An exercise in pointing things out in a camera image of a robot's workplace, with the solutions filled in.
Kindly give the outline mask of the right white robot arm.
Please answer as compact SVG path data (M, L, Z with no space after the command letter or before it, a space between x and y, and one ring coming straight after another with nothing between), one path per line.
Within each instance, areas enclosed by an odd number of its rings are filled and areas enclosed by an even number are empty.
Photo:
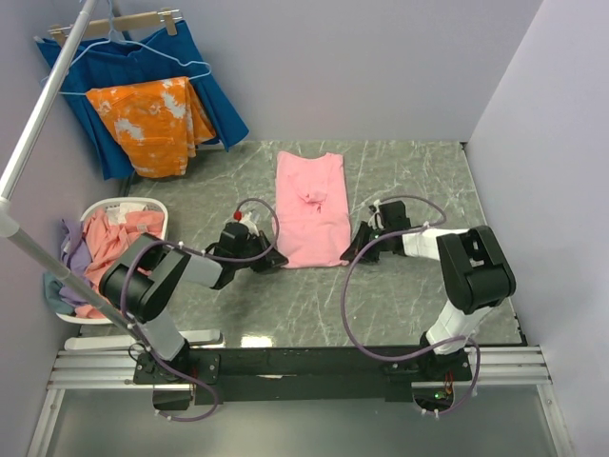
M440 264L447 301L415 352L421 375L438 380L451 368L450 356L470 342L492 309L515 293L517 282L490 227L442 228L444 211L418 200L437 210L440 219L414 226L402 197L377 200L341 259L354 268L360 262L374 264L381 253L391 252Z

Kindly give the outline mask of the pink t-shirt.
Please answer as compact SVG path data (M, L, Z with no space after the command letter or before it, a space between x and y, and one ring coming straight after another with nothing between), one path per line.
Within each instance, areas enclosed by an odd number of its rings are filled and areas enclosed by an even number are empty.
M344 266L351 226L344 158L327 153L314 159L281 151L277 155L278 251L297 268Z

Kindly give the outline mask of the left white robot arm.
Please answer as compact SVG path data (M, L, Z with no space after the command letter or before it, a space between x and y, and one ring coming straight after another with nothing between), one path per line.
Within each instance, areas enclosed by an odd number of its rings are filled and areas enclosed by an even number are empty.
M225 224L219 240L204 253L146 233L107 269L99 282L99 292L135 326L145 346L157 354L158 373L168 382L177 383L189 374L190 344L177 330L166 307L180 281L219 290L240 269L265 273L287 263L265 233L251 224Z

